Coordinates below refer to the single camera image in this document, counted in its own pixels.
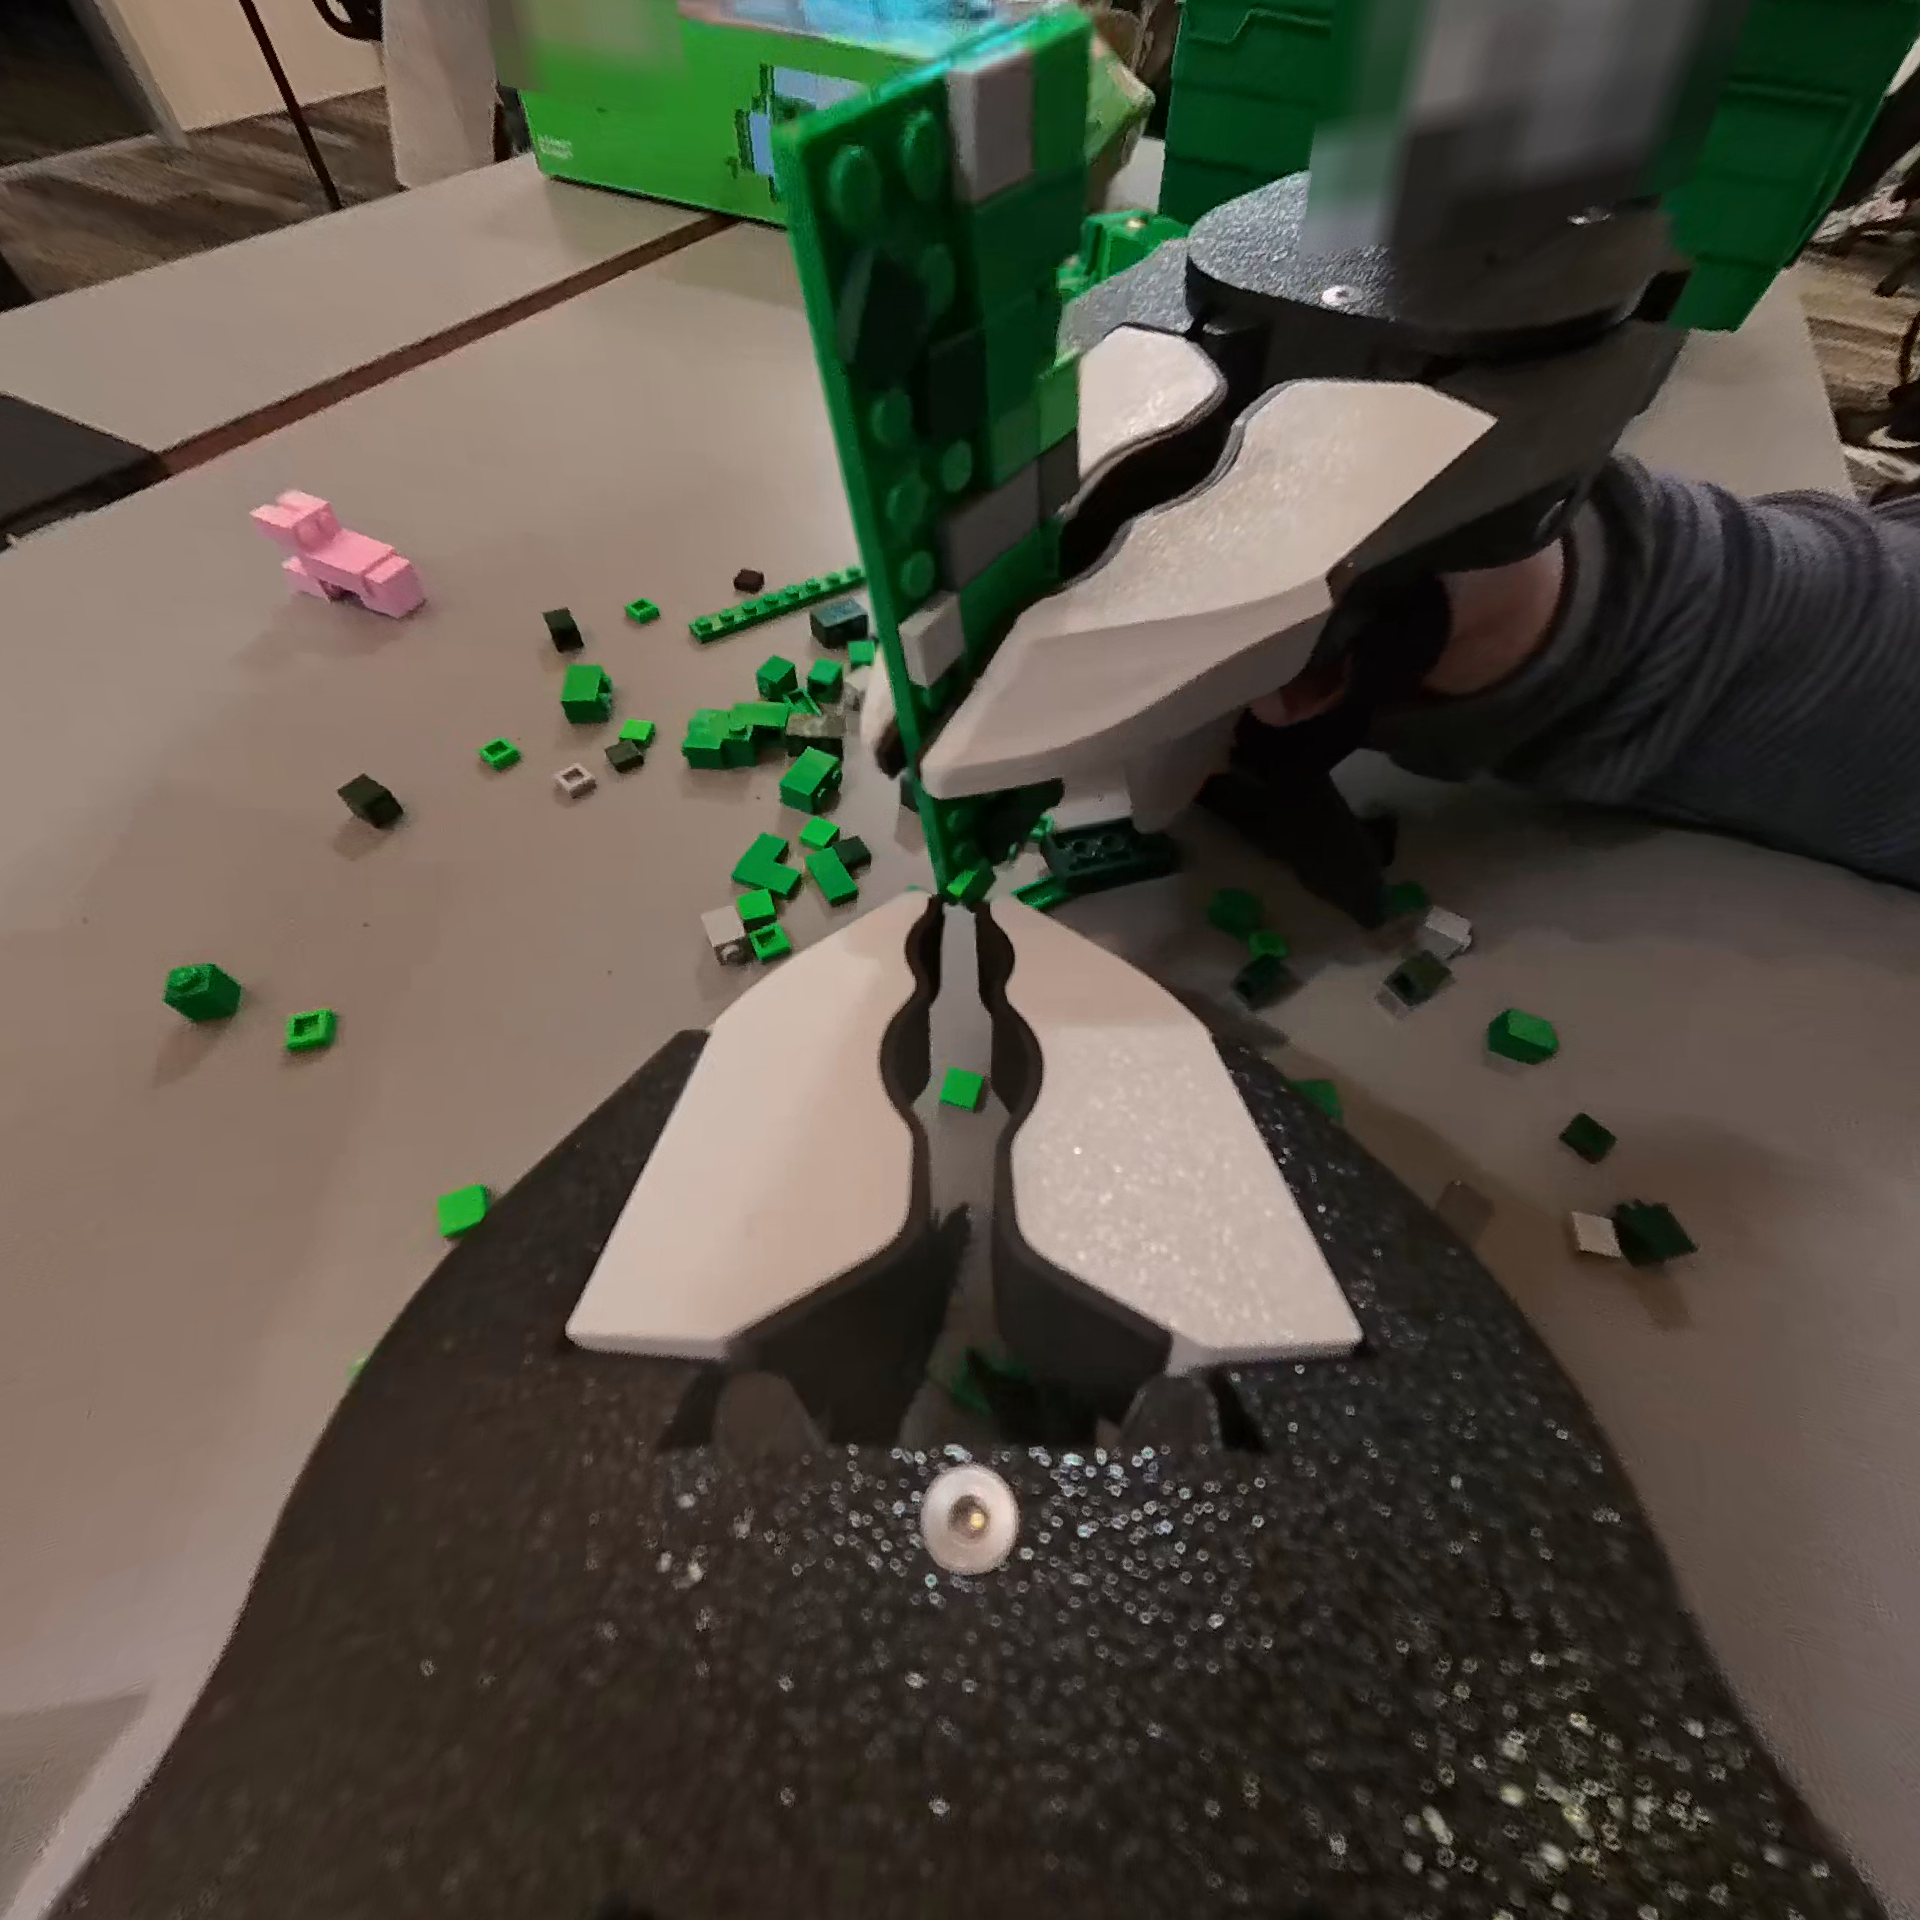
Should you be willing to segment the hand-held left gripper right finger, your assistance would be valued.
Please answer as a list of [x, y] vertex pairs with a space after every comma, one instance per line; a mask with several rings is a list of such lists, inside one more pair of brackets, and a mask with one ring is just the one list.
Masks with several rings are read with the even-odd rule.
[[977, 917], [993, 1071], [999, 1333], [1037, 1374], [1324, 1360], [1359, 1321], [1217, 1038], [1031, 905]]

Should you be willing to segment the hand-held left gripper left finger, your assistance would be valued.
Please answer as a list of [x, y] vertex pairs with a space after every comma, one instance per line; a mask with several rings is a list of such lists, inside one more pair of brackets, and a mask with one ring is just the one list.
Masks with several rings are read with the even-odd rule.
[[722, 1360], [929, 1224], [929, 1009], [945, 905], [900, 894], [786, 958], [708, 1028], [566, 1338]]

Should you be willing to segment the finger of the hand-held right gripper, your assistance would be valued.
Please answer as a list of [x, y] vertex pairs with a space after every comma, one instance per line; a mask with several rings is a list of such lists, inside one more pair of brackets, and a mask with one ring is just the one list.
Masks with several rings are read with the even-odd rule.
[[1076, 364], [1076, 471], [1055, 540], [1054, 592], [1118, 559], [1135, 566], [1185, 527], [1239, 457], [1231, 384], [1197, 343], [1118, 326]]
[[1243, 705], [1310, 657], [1331, 575], [1495, 428], [1407, 382], [1306, 378], [1237, 421], [1212, 477], [1023, 610], [918, 766], [942, 801], [1060, 782], [1165, 826]]

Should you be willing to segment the green brick plate assembly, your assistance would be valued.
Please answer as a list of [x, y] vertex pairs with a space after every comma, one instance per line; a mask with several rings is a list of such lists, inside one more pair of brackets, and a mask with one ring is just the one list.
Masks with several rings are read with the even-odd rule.
[[1060, 268], [1089, 213], [1092, 28], [1047, 6], [774, 132], [844, 492], [942, 892], [973, 905], [1060, 794], [929, 756], [1018, 616], [1063, 580], [1076, 368]]

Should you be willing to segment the person's right forearm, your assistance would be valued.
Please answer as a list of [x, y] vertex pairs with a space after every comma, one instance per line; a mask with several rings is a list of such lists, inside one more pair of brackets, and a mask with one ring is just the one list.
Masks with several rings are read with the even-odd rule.
[[1916, 496], [1741, 497], [1620, 457], [1565, 550], [1540, 649], [1381, 716], [1378, 752], [1916, 888]]

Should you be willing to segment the person's right hand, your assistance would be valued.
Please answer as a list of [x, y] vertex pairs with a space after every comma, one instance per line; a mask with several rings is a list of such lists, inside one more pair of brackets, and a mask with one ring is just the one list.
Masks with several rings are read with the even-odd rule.
[[[1443, 647], [1404, 702], [1459, 702], [1509, 681], [1553, 636], [1569, 575], [1569, 546], [1554, 540], [1500, 566], [1435, 577], [1445, 600]], [[1367, 657], [1356, 639], [1339, 661], [1310, 662], [1285, 686], [1250, 702], [1258, 721], [1287, 729], [1351, 702]]]

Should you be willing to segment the large green brick model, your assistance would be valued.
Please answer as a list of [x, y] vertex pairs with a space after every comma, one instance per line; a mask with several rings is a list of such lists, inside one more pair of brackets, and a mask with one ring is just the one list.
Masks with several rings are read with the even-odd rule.
[[[1338, 93], [1339, 10], [1185, 5], [1159, 213], [1193, 224], [1306, 168]], [[1916, 34], [1916, 1], [1748, 6], [1692, 173], [1663, 191], [1673, 241], [1692, 261], [1670, 325], [1743, 325], [1828, 216]]]

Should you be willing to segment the long narrow green brick strip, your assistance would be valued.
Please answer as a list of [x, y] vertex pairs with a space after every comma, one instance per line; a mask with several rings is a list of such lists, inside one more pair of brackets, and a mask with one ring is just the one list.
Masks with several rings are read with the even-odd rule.
[[718, 642], [733, 633], [745, 633], [756, 626], [764, 626], [773, 618], [782, 618], [793, 612], [803, 612], [807, 607], [817, 607], [835, 599], [849, 597], [852, 593], [852, 590], [863, 585], [863, 566], [835, 566], [825, 574], [813, 574], [805, 580], [739, 599], [727, 607], [707, 615], [695, 615], [689, 621], [689, 636], [700, 644]]

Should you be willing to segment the scattered small loose bricks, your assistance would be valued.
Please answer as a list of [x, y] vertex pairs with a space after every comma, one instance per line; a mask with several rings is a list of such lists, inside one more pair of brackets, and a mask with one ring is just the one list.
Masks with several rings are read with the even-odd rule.
[[[574, 727], [603, 727], [615, 718], [617, 690], [611, 674], [598, 662], [571, 657], [586, 642], [571, 615], [549, 610], [543, 615], [550, 639], [566, 653], [566, 668], [559, 684], [559, 705]], [[858, 897], [858, 870], [871, 863], [871, 853], [858, 850], [855, 837], [844, 831], [836, 821], [827, 817], [822, 808], [835, 801], [844, 785], [844, 759], [836, 737], [825, 734], [807, 734], [799, 721], [838, 719], [844, 713], [836, 704], [844, 700], [844, 665], [836, 657], [820, 657], [799, 670], [783, 655], [771, 655], [756, 670], [758, 700], [747, 704], [731, 704], [722, 709], [700, 709], [689, 719], [684, 736], [684, 753], [689, 766], [698, 768], [729, 768], [754, 766], [762, 750], [782, 740], [782, 752], [795, 753], [782, 768], [779, 794], [782, 805], [807, 808], [799, 826], [799, 853], [805, 873], [822, 888], [822, 900], [830, 905], [846, 905]], [[655, 721], [652, 718], [629, 718], [619, 721], [617, 732], [605, 743], [607, 768], [629, 773], [639, 768], [655, 737]], [[519, 745], [508, 736], [493, 736], [483, 743], [477, 759], [493, 773], [505, 773], [522, 761]], [[594, 790], [596, 773], [582, 762], [571, 761], [556, 773], [557, 790], [577, 800]], [[357, 774], [340, 788], [340, 800], [347, 805], [357, 823], [391, 829], [402, 817], [402, 801], [385, 782], [370, 774]], [[1155, 853], [1147, 846], [1150, 834], [1133, 834], [1132, 826], [1095, 826], [1090, 829], [1086, 865], [1074, 865], [1069, 855], [1071, 834], [1063, 824], [1042, 821], [1034, 829], [1036, 844], [1045, 840], [1049, 876], [1031, 879], [1012, 892], [1012, 897], [1036, 910], [1052, 910], [1078, 895], [1092, 895], [1098, 879], [1129, 879], [1157, 878], [1177, 863], [1174, 853]], [[799, 886], [803, 868], [786, 862], [786, 840], [774, 834], [756, 838], [743, 863], [733, 868], [733, 884], [745, 888], [733, 908], [733, 918], [718, 935], [716, 951], [731, 964], [743, 956], [756, 961], [771, 961], [790, 953], [793, 943], [779, 925], [779, 902], [790, 897]], [[940, 897], [953, 902], [977, 902], [985, 897], [993, 863], [973, 865], [961, 879], [942, 881]], [[1265, 922], [1261, 905], [1246, 892], [1219, 892], [1206, 908], [1206, 922], [1228, 929], [1243, 945], [1243, 967], [1231, 980], [1234, 993], [1249, 1002], [1265, 1002], [1282, 983], [1290, 959], [1287, 942]], [[1405, 959], [1388, 980], [1389, 1002], [1405, 990], [1404, 1001], [1422, 1002], [1429, 990], [1445, 985], [1450, 964], [1435, 956], [1435, 949], [1420, 949]], [[195, 1023], [228, 1018], [244, 996], [243, 983], [214, 961], [195, 961], [172, 967], [163, 1001], [182, 1018]], [[284, 1045], [291, 1052], [323, 1049], [337, 1038], [338, 1012], [323, 1005], [318, 1009], [302, 1009], [291, 1015]], [[1542, 1060], [1553, 1047], [1553, 1028], [1542, 1018], [1524, 1012], [1506, 1012], [1492, 1022], [1491, 1038], [1501, 1058], [1516, 1062]], [[977, 1097], [982, 1090], [982, 1077], [973, 1071], [948, 1071], [945, 1081], [945, 1098]], [[1614, 1135], [1606, 1134], [1593, 1114], [1578, 1112], [1562, 1134], [1563, 1144], [1593, 1158], [1612, 1146]], [[441, 1208], [441, 1228], [446, 1231], [463, 1230], [485, 1214], [487, 1194], [483, 1189], [471, 1189], [453, 1194], [453, 1212]], [[1606, 1218], [1572, 1214], [1570, 1224], [1581, 1247], [1605, 1256], [1622, 1256], [1629, 1263], [1660, 1263], [1670, 1256], [1692, 1256], [1697, 1242], [1683, 1230], [1666, 1205], [1655, 1202], [1620, 1202]]]

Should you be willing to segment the green toy set box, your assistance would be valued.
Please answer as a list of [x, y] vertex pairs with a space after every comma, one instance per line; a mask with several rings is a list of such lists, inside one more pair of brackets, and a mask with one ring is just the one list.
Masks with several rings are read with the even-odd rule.
[[1052, 49], [979, 42], [1052, 5], [519, 1], [492, 5], [497, 73], [547, 175], [782, 224], [777, 132], [935, 66], [965, 200], [1034, 175], [1126, 162], [1150, 92], [1100, 28]]

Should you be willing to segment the pink brick pig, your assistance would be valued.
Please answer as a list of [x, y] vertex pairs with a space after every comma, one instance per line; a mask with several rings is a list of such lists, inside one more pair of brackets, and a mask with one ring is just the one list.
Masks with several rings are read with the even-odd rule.
[[407, 616], [425, 602], [417, 566], [393, 544], [345, 527], [323, 496], [282, 492], [254, 506], [252, 521], [276, 542], [279, 568], [298, 592], [379, 616]]

